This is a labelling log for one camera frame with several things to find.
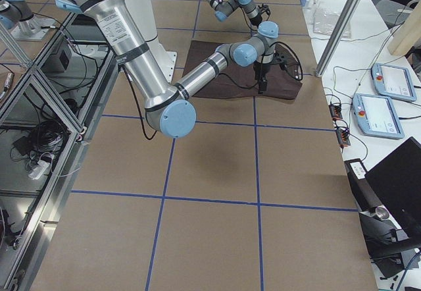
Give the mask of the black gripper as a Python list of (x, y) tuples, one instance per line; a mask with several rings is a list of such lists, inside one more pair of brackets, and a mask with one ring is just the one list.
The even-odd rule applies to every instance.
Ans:
[(266, 74), (272, 65), (278, 65), (281, 70), (285, 70), (286, 58), (284, 54), (273, 52), (270, 55), (262, 55), (259, 61), (255, 61), (255, 80), (259, 88), (266, 88), (268, 80)]
[(266, 20), (270, 18), (270, 7), (267, 4), (257, 5), (257, 13), (252, 19), (252, 25), (258, 27), (259, 24), (263, 21), (263, 15), (266, 15)]

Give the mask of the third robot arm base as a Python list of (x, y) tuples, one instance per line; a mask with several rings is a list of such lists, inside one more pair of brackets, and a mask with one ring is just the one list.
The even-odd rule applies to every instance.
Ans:
[(41, 41), (56, 28), (54, 23), (54, 19), (36, 16), (26, 0), (1, 0), (1, 24), (16, 40)]

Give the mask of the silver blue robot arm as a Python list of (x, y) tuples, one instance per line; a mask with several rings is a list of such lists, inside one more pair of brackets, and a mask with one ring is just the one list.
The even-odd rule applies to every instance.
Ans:
[(258, 5), (254, 0), (205, 0), (214, 11), (214, 15), (220, 22), (225, 21), (236, 10), (240, 9), (244, 19), (248, 21), (250, 29), (258, 27), (263, 21), (263, 14), (270, 18), (271, 11), (267, 4)]
[(278, 25), (263, 21), (253, 0), (207, 0), (219, 19), (228, 18), (241, 8), (257, 27), (249, 40), (222, 44), (179, 82), (170, 84), (136, 26), (126, 0), (56, 0), (56, 6), (82, 13), (96, 22), (116, 55), (117, 63), (128, 73), (145, 100), (148, 125), (171, 138), (181, 138), (195, 126), (196, 111), (188, 101), (191, 96), (215, 79), (230, 63), (246, 67), (259, 58), (272, 58)]

